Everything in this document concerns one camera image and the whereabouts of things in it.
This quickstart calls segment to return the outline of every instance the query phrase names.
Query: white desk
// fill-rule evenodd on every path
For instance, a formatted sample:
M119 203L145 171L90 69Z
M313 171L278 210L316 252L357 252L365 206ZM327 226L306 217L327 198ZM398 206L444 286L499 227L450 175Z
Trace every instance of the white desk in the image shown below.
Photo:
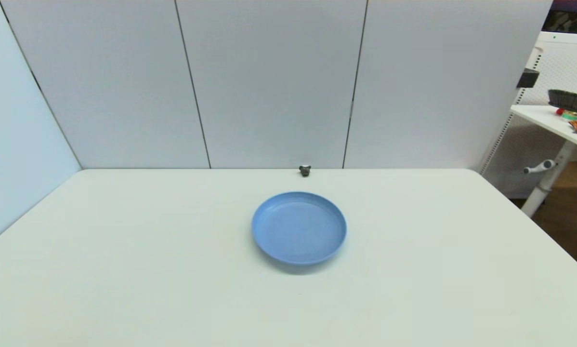
M256 207L304 190L348 238L269 264ZM463 170L95 170L0 236L0 347L577 347L577 263Z
M570 127L568 120L556 115L556 110L557 108L553 106L511 106L511 112L513 114L531 121L577 145L577 133L573 132L573 128Z
M539 206L541 206L541 203L548 197L554 183L569 163L573 151L575 151L575 147L577 146L577 133L573 131L568 120L556 115L556 109L557 108L553 106L513 105L511 107L511 112L516 116L539 125L566 140L555 158L557 165L543 176L541 182L533 189L524 206L522 206L522 211L524 211L528 217L532 217Z

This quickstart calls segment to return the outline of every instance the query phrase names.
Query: floor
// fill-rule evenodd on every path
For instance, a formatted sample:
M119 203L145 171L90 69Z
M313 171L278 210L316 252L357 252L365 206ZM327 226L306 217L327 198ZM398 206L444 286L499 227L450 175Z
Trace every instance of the floor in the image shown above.
M577 261L577 162L566 167L533 220Z

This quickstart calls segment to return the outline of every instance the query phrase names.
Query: brush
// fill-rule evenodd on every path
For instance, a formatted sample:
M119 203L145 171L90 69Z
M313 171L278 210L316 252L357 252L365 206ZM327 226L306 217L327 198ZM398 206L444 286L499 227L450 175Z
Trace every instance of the brush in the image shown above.
M550 105L577 113L577 93L550 89L548 90L548 95L550 97Z

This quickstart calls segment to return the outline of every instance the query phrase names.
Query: white partition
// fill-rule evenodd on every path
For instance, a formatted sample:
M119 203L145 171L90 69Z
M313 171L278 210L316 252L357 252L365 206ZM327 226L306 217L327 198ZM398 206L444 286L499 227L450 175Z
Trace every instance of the white partition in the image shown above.
M342 167L365 0L178 0L212 167Z
M0 233L80 169L0 8Z
M345 167L476 169L550 0L370 0Z
M2 0L84 168L209 167L173 0Z

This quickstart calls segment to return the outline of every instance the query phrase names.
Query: plate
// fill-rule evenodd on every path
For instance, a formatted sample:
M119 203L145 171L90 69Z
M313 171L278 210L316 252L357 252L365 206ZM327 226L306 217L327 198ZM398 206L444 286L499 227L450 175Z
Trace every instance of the plate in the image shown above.
M293 191L262 203L252 219L259 248L290 265L314 265L331 258L346 239L340 209L322 196Z

